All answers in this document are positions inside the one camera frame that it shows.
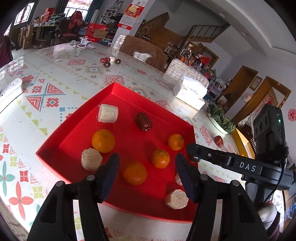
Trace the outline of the gloved hand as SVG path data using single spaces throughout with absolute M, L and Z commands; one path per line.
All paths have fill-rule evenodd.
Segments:
M 273 202 L 267 204 L 258 210 L 258 215 L 263 223 L 264 228 L 267 230 L 272 225 L 277 215 L 276 206 Z

